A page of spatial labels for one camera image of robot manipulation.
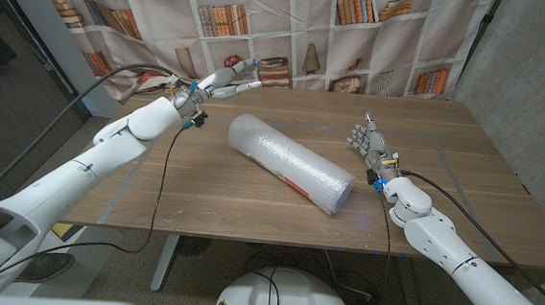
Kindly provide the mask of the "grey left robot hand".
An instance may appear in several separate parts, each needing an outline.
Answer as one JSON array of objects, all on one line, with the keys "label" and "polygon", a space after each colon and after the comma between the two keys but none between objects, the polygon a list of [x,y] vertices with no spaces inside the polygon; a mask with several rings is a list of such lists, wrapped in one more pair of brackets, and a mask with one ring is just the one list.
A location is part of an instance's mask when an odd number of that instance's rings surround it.
[{"label": "grey left robot hand", "polygon": [[181,118],[194,115],[199,110],[199,105],[209,98],[222,100],[241,95],[262,86],[261,82],[246,82],[233,84],[235,78],[243,72],[256,70],[260,59],[251,58],[239,61],[232,66],[223,67],[197,83],[195,88],[181,90],[177,94],[173,104]]}]

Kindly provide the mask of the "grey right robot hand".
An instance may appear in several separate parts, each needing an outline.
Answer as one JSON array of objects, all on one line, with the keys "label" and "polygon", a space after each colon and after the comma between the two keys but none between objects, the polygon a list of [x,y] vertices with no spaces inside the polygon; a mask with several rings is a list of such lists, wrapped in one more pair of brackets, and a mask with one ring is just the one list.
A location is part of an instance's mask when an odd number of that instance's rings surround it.
[{"label": "grey right robot hand", "polygon": [[366,113],[367,123],[356,125],[350,137],[346,138],[355,150],[365,159],[368,169],[371,169],[383,181],[399,177],[396,160],[388,147],[384,135],[378,129],[374,118]]}]

